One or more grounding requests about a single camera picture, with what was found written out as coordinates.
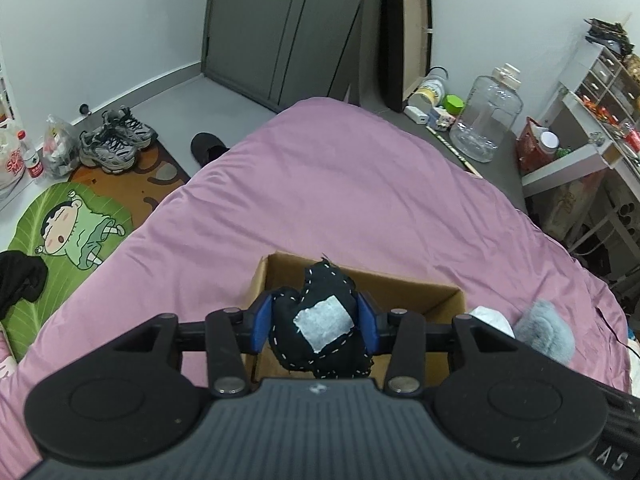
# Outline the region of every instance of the green lid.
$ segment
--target green lid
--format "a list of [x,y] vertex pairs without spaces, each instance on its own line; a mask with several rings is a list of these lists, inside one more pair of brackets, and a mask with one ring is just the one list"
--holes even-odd
[[448,95],[444,98],[442,105],[451,115],[458,115],[465,107],[465,102],[457,95]]

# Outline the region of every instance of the green leaf-shaped rug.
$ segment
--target green leaf-shaped rug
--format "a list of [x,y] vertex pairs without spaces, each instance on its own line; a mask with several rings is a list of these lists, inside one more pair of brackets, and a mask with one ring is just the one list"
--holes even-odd
[[83,184],[55,184],[31,203],[9,249],[39,254],[49,275],[38,300],[20,300],[2,322],[18,360],[49,316],[132,231],[128,210]]

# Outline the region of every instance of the pink bed sheet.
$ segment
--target pink bed sheet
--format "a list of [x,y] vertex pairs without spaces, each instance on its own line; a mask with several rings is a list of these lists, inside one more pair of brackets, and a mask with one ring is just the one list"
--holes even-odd
[[[42,378],[161,312],[183,321],[242,303],[261,256],[455,283],[467,306],[515,322],[536,298],[574,330],[572,368],[628,390],[625,317],[605,284],[487,181],[359,108],[311,99],[281,113],[171,193],[49,319],[0,381],[0,478],[39,459],[22,418]],[[202,356],[183,373],[204,384]]]

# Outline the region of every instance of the brown mat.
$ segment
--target brown mat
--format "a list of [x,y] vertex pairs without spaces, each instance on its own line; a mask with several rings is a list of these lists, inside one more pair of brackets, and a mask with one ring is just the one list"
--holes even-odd
[[156,142],[140,153],[136,166],[126,173],[112,175],[100,168],[81,166],[69,181],[117,200],[131,212],[133,227],[138,228],[169,193],[189,181],[189,176],[164,146]]

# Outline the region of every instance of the black slipper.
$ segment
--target black slipper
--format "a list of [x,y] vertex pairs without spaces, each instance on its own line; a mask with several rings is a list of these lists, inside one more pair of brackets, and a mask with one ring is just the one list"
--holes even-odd
[[225,143],[213,134],[203,132],[191,139],[191,153],[202,168],[228,151]]

